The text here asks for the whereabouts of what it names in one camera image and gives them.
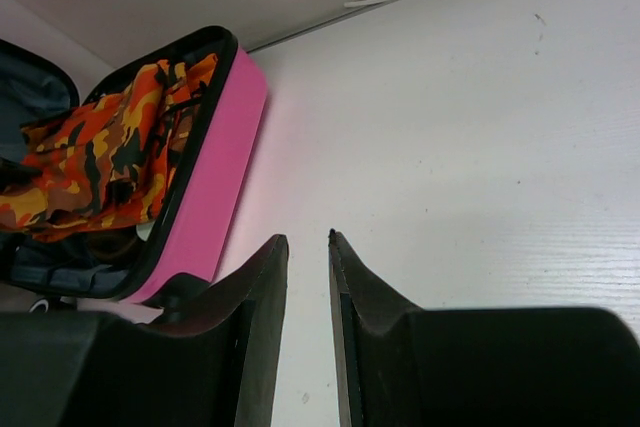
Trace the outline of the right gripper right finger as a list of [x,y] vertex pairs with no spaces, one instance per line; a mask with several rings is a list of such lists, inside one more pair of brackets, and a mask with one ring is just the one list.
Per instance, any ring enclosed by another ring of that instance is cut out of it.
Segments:
[[329,234],[344,426],[635,426],[639,344],[594,307],[426,310]]

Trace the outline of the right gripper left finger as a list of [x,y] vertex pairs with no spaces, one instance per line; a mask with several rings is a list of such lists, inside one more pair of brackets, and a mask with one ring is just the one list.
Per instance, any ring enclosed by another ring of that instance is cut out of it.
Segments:
[[267,426],[289,245],[149,324],[108,312],[3,313],[5,426]]

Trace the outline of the pink hard-shell suitcase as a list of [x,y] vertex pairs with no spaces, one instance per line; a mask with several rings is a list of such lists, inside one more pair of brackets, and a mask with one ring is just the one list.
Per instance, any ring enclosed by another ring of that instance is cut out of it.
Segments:
[[81,97],[56,64],[10,42],[1,45],[1,177],[24,181],[22,124],[67,112],[122,91],[146,64],[167,59],[218,64],[176,175],[147,242],[124,262],[103,263],[86,235],[42,242],[1,229],[1,282],[39,295],[40,308],[67,299],[124,301],[166,308],[213,281],[250,166],[267,103],[260,68],[225,28],[208,26],[117,69]]

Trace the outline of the orange camouflage garment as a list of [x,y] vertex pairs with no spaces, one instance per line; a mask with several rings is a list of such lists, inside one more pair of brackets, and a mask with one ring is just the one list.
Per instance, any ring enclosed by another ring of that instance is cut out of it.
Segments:
[[42,242],[155,220],[218,64],[142,66],[120,92],[21,125],[24,181],[1,177],[1,229]]

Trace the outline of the round pale green jar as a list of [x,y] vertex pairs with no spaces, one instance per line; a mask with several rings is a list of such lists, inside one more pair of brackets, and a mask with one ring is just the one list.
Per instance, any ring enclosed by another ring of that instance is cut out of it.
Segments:
[[154,227],[154,222],[138,224],[136,226],[137,236],[144,242],[147,242]]

